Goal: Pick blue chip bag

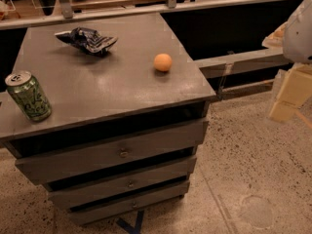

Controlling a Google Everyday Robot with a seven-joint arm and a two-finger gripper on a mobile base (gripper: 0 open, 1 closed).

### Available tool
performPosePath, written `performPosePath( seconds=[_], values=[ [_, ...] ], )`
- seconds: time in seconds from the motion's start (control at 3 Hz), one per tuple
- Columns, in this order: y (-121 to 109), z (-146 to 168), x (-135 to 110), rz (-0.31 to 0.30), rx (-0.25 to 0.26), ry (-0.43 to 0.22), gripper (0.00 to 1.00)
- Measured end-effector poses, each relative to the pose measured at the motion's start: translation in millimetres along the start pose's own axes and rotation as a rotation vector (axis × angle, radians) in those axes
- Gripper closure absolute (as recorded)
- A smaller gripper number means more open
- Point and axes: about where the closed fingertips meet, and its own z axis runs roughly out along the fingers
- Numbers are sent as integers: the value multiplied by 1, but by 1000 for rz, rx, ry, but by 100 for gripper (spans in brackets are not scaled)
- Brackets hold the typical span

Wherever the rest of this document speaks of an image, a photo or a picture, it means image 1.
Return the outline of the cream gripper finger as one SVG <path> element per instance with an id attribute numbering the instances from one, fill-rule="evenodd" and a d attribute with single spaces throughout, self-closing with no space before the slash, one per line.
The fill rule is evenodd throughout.
<path id="1" fill-rule="evenodd" d="M 277 75 L 277 87 L 268 118 L 286 122 L 312 97 L 312 65 L 295 63 L 288 71 L 282 70 Z"/>

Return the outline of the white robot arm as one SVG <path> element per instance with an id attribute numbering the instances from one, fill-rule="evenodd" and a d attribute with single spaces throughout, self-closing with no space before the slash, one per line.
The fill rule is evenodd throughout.
<path id="1" fill-rule="evenodd" d="M 293 62 L 268 117 L 276 122 L 290 120 L 312 97 L 312 0 L 303 0 L 289 17 L 283 35 L 283 54 Z"/>

